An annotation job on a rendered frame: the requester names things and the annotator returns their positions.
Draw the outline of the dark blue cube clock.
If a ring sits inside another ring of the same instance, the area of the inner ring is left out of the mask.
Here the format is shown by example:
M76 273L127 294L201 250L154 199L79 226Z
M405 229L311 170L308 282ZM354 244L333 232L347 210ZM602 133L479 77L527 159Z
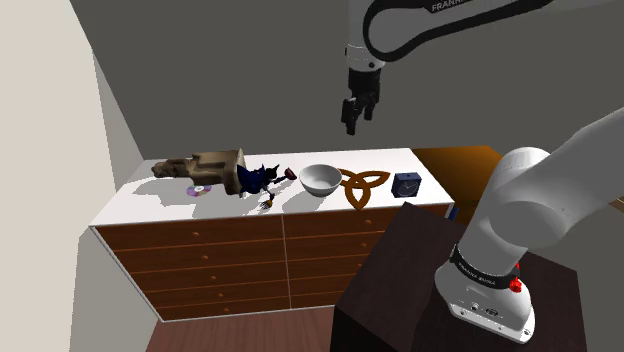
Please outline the dark blue cube clock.
M416 197L422 182L417 172L396 173L393 178L391 193L395 198Z

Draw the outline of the dark blue cat figure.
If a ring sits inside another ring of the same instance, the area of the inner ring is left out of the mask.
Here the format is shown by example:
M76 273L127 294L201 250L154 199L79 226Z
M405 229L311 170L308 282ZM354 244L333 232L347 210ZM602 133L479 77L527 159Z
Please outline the dark blue cat figure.
M276 165L273 168L266 168L264 165L262 165L259 169L248 170L244 166L238 165L237 177L241 186L241 189L239 191L239 197L242 198L245 193L259 194L261 190L264 190L269 194L269 199L261 204L261 208L271 208L273 200L275 198L275 194L268 189L268 186L270 184L279 184L286 179L297 179L296 175L290 168L286 168L284 171L284 175L278 177L278 168L279 165Z

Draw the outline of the dark robot stand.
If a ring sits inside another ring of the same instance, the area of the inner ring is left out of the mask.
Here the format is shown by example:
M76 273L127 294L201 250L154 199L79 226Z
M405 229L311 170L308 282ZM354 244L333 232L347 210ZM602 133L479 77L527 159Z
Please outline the dark robot stand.
M330 352L589 352L577 274L526 253L536 331L525 344L454 317L434 273L465 228L404 204L334 308Z

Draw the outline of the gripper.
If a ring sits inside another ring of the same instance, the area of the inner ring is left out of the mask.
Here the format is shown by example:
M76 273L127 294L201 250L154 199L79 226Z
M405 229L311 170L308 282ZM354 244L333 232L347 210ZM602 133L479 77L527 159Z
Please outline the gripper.
M354 69L348 71L348 89L351 91L351 98L342 102L341 122L346 127L348 135L356 133L356 123L364 110L364 119L371 121L376 104L380 98L381 69L361 72Z

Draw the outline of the orange-brown furniture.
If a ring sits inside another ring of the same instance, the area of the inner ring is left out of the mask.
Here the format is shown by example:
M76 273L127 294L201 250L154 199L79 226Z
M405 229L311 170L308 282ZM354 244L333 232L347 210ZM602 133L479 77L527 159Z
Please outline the orange-brown furniture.
M468 225L502 156L489 146L418 148L412 152L454 200L454 221Z

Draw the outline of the brown knot-shaped trivet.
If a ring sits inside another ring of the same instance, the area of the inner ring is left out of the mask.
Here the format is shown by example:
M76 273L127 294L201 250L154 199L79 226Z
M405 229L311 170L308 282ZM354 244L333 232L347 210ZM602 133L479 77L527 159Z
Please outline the brown knot-shaped trivet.
M377 170L354 173L339 168L339 171L344 176L340 185L344 188L347 201L355 210L362 210L370 201L372 190L384 184L390 176L389 172Z

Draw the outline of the brown chest of drawers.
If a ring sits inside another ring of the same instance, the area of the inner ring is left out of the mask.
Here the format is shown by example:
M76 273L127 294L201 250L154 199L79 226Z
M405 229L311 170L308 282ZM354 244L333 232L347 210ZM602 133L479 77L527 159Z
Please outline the brown chest of drawers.
M300 172L328 164L354 173L417 172L404 201L448 216L454 202L407 148L250 155L249 168ZM144 162L91 223L91 229L163 322L333 305L395 217L403 200L392 183L355 210L342 190L310 195L300 180L262 195L199 197L183 178L156 178Z

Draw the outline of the tan stone statue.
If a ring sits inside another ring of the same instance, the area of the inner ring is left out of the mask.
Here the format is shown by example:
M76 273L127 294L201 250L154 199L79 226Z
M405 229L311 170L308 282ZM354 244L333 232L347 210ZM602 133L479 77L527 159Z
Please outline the tan stone statue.
M246 166L241 148L193 153L191 158L170 158L156 163L151 171L156 178L190 178L195 186L222 184L228 195L236 195L242 190L239 166Z

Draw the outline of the white bowl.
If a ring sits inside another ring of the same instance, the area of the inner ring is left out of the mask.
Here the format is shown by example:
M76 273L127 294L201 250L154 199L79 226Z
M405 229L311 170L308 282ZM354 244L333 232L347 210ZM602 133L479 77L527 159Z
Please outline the white bowl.
M314 164L301 170L299 180L312 196L326 197L341 184L342 174L331 165Z

